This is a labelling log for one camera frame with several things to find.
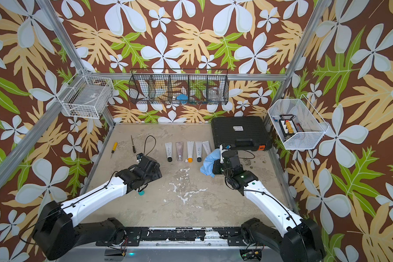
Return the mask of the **blue microfiber cloth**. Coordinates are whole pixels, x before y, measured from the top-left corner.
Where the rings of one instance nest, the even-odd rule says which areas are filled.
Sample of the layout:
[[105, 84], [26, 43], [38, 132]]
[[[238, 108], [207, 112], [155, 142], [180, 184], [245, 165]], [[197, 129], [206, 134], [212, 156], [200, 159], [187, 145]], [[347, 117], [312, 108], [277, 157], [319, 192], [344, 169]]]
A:
[[221, 158], [221, 151], [219, 148], [212, 151], [204, 160], [203, 166], [200, 167], [200, 172], [206, 176], [215, 177], [213, 172], [214, 163], [216, 160], [220, 160]]

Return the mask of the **pink cap toothpaste tube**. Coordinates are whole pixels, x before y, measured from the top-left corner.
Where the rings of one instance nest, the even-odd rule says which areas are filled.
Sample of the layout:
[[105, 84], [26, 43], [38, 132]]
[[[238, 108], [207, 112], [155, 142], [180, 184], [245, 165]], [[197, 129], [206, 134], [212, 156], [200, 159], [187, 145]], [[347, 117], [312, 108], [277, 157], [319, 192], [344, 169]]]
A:
[[205, 153], [209, 156], [212, 153], [210, 142], [204, 141], [204, 142], [202, 142], [202, 144], [203, 144], [203, 149], [204, 149]]

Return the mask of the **dark cap toothpaste tube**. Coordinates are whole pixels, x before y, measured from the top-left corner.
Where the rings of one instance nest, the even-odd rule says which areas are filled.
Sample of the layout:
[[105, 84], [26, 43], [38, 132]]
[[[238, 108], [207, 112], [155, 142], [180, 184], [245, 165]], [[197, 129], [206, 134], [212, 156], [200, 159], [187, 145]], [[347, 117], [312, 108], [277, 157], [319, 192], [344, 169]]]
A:
[[195, 142], [195, 148], [196, 148], [196, 159], [197, 159], [197, 162], [201, 162], [202, 161], [203, 143], [201, 141], [196, 141]]

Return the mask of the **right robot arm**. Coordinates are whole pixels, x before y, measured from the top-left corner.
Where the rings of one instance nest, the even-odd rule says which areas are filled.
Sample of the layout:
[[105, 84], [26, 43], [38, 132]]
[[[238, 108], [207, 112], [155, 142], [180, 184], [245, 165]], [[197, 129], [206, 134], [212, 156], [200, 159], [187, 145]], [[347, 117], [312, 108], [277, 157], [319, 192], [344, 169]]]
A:
[[216, 149], [204, 160], [201, 172], [223, 175], [226, 185], [256, 205], [273, 223], [266, 226], [252, 218], [241, 225], [244, 242], [267, 246], [284, 262], [321, 262], [326, 250], [318, 224], [303, 219], [273, 196], [253, 172], [245, 170], [236, 150]]

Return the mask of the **black cap toothpaste tube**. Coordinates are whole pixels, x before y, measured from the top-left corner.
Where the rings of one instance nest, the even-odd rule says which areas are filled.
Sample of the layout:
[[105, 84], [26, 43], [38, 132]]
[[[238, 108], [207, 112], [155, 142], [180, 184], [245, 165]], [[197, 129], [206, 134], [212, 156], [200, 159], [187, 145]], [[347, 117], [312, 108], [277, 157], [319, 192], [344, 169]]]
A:
[[165, 151], [168, 162], [172, 162], [172, 143], [165, 143]]

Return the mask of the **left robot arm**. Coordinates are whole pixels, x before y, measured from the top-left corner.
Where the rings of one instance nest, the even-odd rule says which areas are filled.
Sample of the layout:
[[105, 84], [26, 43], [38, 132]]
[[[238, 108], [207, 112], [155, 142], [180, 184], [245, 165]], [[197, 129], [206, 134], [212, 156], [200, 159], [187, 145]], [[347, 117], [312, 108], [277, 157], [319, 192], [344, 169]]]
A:
[[32, 239], [48, 260], [57, 260], [73, 248], [93, 242], [122, 246], [128, 238], [120, 221], [108, 218], [84, 223], [84, 219], [117, 198], [132, 191], [143, 191], [150, 182], [160, 178], [160, 164], [143, 156], [137, 164], [114, 172], [107, 182], [77, 198], [46, 204], [34, 226]]

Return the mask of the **orange cap toothpaste tube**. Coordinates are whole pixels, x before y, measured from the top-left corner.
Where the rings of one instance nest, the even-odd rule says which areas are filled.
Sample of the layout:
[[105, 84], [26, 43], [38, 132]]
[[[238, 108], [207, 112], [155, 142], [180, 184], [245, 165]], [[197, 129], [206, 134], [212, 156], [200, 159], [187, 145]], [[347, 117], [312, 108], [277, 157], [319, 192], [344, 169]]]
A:
[[193, 152], [194, 152], [194, 142], [188, 141], [187, 142], [187, 161], [189, 163], [193, 162]]

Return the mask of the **clear pink tube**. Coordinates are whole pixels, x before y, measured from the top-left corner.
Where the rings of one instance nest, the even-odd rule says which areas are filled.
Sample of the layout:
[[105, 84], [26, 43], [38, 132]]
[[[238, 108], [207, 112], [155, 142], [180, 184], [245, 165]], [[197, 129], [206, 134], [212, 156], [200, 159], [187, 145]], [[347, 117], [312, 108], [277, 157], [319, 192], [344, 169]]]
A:
[[176, 146], [176, 159], [178, 162], [183, 161], [183, 142], [179, 141], [175, 143]]

